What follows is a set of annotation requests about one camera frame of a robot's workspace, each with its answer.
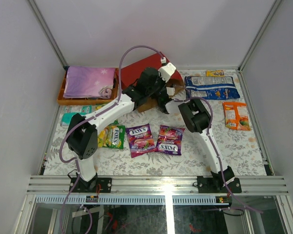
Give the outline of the blue Doritos chip bag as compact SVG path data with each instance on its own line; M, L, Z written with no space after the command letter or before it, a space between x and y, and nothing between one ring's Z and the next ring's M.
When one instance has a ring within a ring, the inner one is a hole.
M199 97L206 100L239 99L240 95L233 77L194 77L184 78L187 98Z

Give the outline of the purple Fox's berries packet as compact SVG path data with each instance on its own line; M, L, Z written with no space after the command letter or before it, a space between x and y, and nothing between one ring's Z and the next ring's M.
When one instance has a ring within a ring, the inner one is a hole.
M185 128L160 125L156 151L173 156L181 156L182 138Z

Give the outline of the yellow M&M candy packet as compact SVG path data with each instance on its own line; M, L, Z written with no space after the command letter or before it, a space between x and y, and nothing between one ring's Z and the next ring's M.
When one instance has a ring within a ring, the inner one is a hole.
M206 76L208 76L208 77L224 77L225 72L224 72L224 70L207 70Z

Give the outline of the orange snack packet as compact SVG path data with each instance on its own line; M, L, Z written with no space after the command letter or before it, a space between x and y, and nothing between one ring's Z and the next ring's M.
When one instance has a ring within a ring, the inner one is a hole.
M231 130L250 131L247 105L242 102L223 102L225 126Z

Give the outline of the teal red snack packet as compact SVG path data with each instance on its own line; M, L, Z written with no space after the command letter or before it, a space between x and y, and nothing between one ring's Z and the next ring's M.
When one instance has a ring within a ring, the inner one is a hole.
M63 116L60 122L61 126L69 126L72 117L75 114L80 114L81 116L85 116L92 112L92 106L64 106Z

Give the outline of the green yellow snack packet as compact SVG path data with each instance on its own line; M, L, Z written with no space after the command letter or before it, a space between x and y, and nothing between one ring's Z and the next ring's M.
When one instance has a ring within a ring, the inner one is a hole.
M99 109L103 108L106 106L106 103L105 104L98 104L98 105L94 105L92 106L92 110L95 112L95 111L98 111Z

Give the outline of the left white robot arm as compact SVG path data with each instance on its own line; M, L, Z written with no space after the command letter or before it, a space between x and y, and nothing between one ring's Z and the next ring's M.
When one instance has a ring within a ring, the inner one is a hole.
M92 192L97 187L97 174L93 166L93 156L98 149L98 134L119 117L132 112L155 94L165 88L171 75L164 67L159 70L146 68L140 77L120 96L103 108L87 115L75 114L71 119L69 131L65 140L69 149L74 152L80 186L86 192Z

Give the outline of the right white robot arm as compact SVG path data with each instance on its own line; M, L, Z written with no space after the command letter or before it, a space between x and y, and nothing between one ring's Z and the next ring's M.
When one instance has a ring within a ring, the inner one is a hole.
M166 114L179 111L187 129L192 133L198 133L197 138L207 156L214 178L213 187L218 192L226 191L234 181L235 175L232 168L223 160L212 132L213 110L209 102L202 97L172 99L165 91L156 99L160 110Z

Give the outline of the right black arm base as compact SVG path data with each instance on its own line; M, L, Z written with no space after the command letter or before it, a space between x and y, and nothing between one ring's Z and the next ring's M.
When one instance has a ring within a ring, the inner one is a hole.
M228 193L228 189L224 185L221 172L211 173L211 177L198 176L197 177L197 188L198 192L202 194L212 194L212 193ZM242 193L241 183L239 178L236 178L234 172L230 169L223 171L224 179L229 190L232 193Z

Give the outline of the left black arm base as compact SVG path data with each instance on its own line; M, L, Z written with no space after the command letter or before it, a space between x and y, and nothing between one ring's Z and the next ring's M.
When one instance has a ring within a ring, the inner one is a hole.
M111 193L112 178L98 177L95 175L90 181L86 182L79 179L77 185L72 190L73 193Z

